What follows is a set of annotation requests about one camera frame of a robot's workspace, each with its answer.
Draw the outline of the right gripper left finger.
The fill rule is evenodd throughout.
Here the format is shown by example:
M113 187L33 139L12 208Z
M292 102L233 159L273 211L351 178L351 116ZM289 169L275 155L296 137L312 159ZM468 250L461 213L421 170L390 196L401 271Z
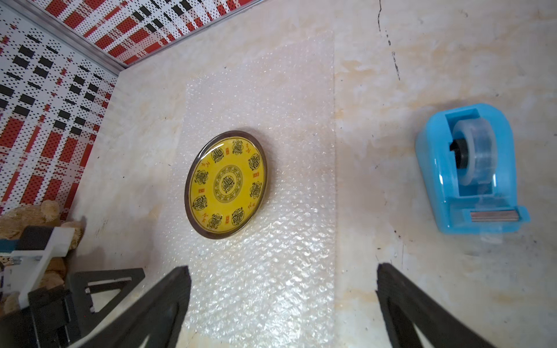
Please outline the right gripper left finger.
M95 294L95 306L103 306L115 291ZM175 347L187 314L191 276L187 266L174 268L139 300L84 347Z

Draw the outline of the yellow patterned dinner plate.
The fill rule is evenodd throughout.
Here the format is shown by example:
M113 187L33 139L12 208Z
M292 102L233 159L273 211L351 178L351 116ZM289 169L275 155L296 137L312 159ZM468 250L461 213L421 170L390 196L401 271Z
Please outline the yellow patterned dinner plate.
M207 239L225 239L243 229L261 207L268 165L261 143L231 130L211 139L197 154L184 189L193 229Z

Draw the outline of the clear bubble wrap sheet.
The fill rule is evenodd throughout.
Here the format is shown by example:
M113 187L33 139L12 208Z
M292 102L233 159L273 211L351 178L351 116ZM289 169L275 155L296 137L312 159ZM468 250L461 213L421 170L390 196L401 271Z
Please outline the clear bubble wrap sheet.
M180 347L331 347L336 237L334 48L331 32L200 78L187 88L184 127L158 221L161 277L191 272ZM184 204L200 149L241 130L263 146L261 209L238 233L200 236Z

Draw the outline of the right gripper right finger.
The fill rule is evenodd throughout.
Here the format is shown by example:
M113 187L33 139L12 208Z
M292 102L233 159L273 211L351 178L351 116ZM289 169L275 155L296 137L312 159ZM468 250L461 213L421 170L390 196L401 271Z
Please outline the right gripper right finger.
M377 268L377 297L393 347L422 347L422 332L434 347L491 347L473 330L390 263Z

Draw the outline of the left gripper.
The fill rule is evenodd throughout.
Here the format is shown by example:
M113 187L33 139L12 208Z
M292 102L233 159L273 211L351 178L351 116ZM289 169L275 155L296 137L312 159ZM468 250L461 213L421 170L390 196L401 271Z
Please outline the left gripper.
M2 347L69 347L93 331L145 278L141 268L84 271L64 287L30 293L29 306L1 319ZM107 304L93 296L115 291Z

